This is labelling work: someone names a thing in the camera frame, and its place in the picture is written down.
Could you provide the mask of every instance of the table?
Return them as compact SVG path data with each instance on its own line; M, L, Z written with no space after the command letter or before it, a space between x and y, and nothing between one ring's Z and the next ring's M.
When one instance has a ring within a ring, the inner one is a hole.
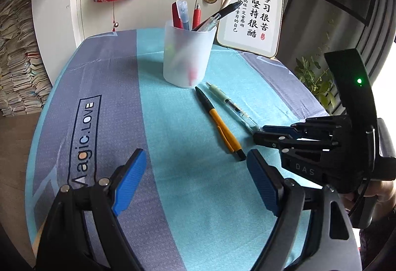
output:
M142 148L147 168L118 220L145 270L250 270L276 218L265 209L246 163L227 151L195 91L163 79L163 42L158 28L96 35L65 66L38 121L26 170L31 243L60 186L92 185ZM261 125L326 115L276 60L213 45L205 80ZM245 152L258 148L284 177L314 186L282 169L277 150L255 146L245 127L205 91ZM77 159L82 143L89 146L85 172ZM107 264L92 215L86 219L96 257ZM301 252L308 219L304 212L289 262Z

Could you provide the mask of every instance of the stack of papers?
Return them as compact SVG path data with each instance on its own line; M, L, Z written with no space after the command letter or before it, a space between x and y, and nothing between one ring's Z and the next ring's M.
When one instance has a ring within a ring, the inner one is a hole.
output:
M0 109L40 112L52 89L34 33L31 0L0 2Z

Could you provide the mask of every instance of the red pen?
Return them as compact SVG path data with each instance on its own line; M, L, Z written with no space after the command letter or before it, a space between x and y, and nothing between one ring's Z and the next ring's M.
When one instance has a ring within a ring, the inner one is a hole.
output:
M174 27L183 28L183 24L181 23L179 13L177 12L176 2L172 4L172 19L173 19Z
M201 7L197 4L197 7L194 10L193 16L193 27L196 28L201 23Z

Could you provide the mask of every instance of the yellow pen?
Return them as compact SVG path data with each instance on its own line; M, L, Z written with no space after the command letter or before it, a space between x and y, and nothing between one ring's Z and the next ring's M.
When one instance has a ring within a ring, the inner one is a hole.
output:
M198 87L195 87L195 91L197 92L199 101L202 103L205 110L208 111L208 113L215 121L217 129L219 130L221 138L224 140L227 148L230 150L230 152L236 152L241 160L245 160L246 155L243 152L240 143L232 134L232 132L228 129L225 123L221 120L219 114L217 113L216 109L213 107L207 96Z

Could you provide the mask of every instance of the frosted plastic cup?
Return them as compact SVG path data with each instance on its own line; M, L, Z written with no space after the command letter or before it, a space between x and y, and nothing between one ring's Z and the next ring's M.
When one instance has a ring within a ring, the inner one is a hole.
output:
M193 32L165 25L164 79L181 88L193 88L203 80L215 39L209 32Z

